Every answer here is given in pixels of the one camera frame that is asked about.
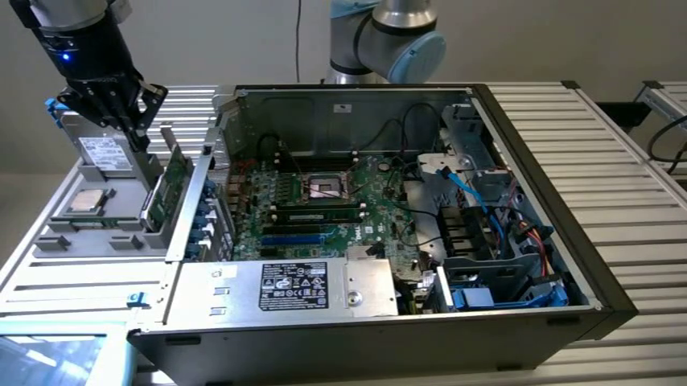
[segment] power supply label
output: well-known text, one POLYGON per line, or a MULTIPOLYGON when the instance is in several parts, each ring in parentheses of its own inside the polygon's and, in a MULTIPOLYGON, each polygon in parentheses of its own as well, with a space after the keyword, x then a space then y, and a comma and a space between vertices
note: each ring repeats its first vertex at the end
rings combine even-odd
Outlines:
POLYGON ((262 311, 328 308, 327 263, 284 263, 261 266, 262 311))

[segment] barcode sticker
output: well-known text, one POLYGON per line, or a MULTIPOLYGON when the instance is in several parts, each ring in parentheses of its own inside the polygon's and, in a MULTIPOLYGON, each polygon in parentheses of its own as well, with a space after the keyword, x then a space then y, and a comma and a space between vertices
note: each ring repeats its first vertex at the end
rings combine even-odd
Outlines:
POLYGON ((129 171, 126 154, 113 138, 78 138, 88 157, 101 171, 129 171))

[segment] wall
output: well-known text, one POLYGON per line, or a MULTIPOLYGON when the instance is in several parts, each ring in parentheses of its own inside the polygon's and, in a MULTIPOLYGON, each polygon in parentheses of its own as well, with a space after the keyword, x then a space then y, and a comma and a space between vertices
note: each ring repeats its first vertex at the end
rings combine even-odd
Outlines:
MULTIPOLYGON (((161 84, 289 83, 296 0, 130 0, 121 26, 136 66, 161 84)), ((644 79, 687 79, 684 0, 435 0, 448 55, 435 81, 573 79, 597 99, 629 99, 644 79)), ((328 64, 328 2, 304 0, 304 82, 328 64)), ((0 1, 0 173, 54 173, 74 152, 42 101, 62 87, 0 1)))

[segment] slotted aluminum surface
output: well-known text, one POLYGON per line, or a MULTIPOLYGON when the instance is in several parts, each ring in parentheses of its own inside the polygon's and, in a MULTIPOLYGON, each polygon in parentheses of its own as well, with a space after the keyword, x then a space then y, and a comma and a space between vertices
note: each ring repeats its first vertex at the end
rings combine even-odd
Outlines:
MULTIPOLYGON (((640 311, 603 340, 573 343, 533 372, 489 376, 492 384, 687 384, 684 192, 580 90, 489 89, 640 311)), ((679 90, 687 100, 687 84, 679 90)))
MULTIPOLYGON (((157 155, 162 165, 166 165, 169 150, 160 134, 160 124, 172 126, 181 150, 193 160, 200 154, 206 129, 214 125, 214 87, 172 86, 168 89, 168 97, 148 130, 148 150, 157 155)), ((222 149, 217 151, 216 168, 225 169, 226 157, 222 149)), ((160 285, 168 269, 164 256, 33 257, 32 240, 36 233, 42 232, 42 222, 58 205, 60 189, 68 191, 78 178, 73 168, 0 271, 0 316, 38 320, 126 321, 133 318, 125 305, 129 294, 154 293, 160 285)))

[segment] metal bracket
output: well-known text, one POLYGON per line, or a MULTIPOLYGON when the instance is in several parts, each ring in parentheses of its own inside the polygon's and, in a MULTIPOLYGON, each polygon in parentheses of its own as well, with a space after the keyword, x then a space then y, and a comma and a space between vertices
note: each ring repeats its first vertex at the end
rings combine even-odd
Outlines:
POLYGON ((475 169, 475 163, 464 154, 425 153, 417 156, 417 162, 420 163, 421 171, 432 175, 444 167, 448 167, 451 171, 475 169))

